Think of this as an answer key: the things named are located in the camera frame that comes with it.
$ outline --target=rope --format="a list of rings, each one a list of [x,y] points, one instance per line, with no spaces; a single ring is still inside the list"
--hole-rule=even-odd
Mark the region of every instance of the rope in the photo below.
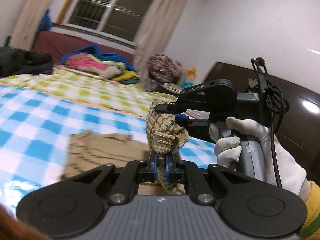
[[[157,113],[154,108],[159,104],[168,103],[161,100],[152,102],[147,114],[146,127],[148,143],[158,157],[158,180],[169,194],[184,194],[182,185],[166,180],[164,159],[166,154],[172,153],[176,161],[181,160],[179,149],[189,140],[189,134],[186,129],[175,123],[173,114]]]

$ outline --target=white curtain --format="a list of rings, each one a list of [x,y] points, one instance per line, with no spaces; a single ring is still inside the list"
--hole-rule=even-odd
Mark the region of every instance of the white curtain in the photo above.
[[[28,0],[11,36],[10,46],[30,50],[40,21],[52,0]]]
[[[162,53],[177,25],[188,0],[153,0],[139,28],[135,43],[134,66],[143,90],[150,90],[148,59]]]

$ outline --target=black cable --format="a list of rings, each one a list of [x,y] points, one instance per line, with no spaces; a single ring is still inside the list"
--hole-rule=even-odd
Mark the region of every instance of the black cable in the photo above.
[[[273,120],[273,118],[274,118],[274,115],[273,113],[271,113],[271,120]],[[275,135],[273,133],[273,122],[271,122],[271,127],[270,127],[270,142],[271,142],[272,163],[273,163],[273,169],[275,171],[277,186],[282,187],[279,168],[278,168],[278,162],[277,162],[277,155],[276,155]]]
[[[253,70],[256,73],[256,75],[263,75],[267,86],[268,91],[266,95],[266,101],[265,105],[270,111],[270,141],[271,141],[271,155],[272,155],[272,162],[273,162],[273,168],[275,171],[275,177],[278,187],[282,187],[281,184],[281,178],[279,174],[279,168],[278,168],[278,162],[276,157],[276,148],[275,148],[275,133],[279,130],[283,115],[289,111],[289,103],[284,98],[284,95],[282,93],[282,90],[278,86],[273,86],[271,82],[268,80],[268,71],[265,66],[265,61],[263,58],[258,57],[256,59],[251,59],[251,63],[253,66]],[[275,114],[279,115],[278,122],[276,125],[276,128],[273,127],[273,123],[275,121]]]

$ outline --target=ceiling light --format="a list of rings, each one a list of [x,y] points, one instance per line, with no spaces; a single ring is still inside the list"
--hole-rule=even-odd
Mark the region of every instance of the ceiling light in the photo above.
[[[315,114],[320,113],[319,107],[310,101],[304,101],[303,106],[312,113],[315,113]]]

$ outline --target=yellow sleeve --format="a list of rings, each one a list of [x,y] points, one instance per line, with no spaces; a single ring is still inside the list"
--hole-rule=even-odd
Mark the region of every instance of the yellow sleeve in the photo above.
[[[320,187],[313,181],[311,187],[306,202],[308,216],[299,234],[302,238],[320,235]]]

